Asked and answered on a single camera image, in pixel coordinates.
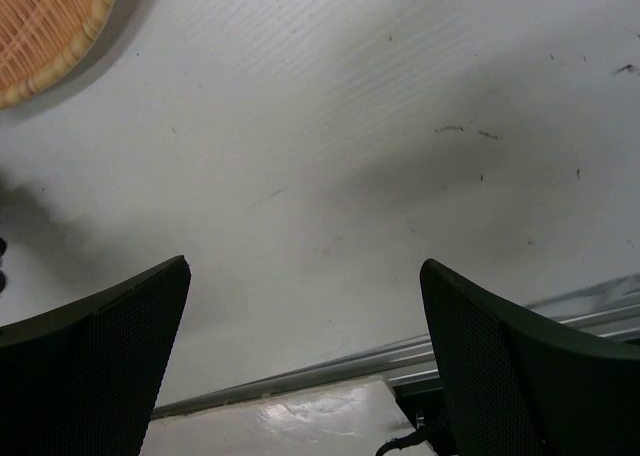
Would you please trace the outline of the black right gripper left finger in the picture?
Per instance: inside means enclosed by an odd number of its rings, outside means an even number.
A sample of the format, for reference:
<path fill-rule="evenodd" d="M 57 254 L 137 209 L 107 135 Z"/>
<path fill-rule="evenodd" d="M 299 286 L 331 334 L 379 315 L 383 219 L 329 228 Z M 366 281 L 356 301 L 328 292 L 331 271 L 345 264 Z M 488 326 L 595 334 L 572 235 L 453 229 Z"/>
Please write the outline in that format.
<path fill-rule="evenodd" d="M 2 327 L 2 454 L 139 454 L 190 281 L 177 256 Z"/>

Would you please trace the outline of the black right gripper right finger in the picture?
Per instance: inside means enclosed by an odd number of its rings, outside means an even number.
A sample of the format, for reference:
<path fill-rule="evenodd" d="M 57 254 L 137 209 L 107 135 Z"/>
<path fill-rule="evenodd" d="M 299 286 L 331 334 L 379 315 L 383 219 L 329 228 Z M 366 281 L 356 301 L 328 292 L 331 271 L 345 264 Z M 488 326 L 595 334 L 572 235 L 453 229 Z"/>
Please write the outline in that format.
<path fill-rule="evenodd" d="M 433 259 L 420 286 L 459 454 L 638 454 L 638 347 L 538 315 Z"/>

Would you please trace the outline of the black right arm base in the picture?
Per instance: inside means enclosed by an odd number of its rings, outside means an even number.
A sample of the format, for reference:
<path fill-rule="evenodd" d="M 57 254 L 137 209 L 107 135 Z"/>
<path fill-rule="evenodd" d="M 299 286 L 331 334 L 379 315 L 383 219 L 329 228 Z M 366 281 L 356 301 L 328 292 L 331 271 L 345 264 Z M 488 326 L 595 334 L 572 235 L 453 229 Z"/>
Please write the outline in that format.
<path fill-rule="evenodd" d="M 436 455 L 458 454 L 439 377 L 394 386 L 393 391 L 412 430 L 382 444 L 376 455 L 401 452 L 421 444 L 427 444 Z"/>

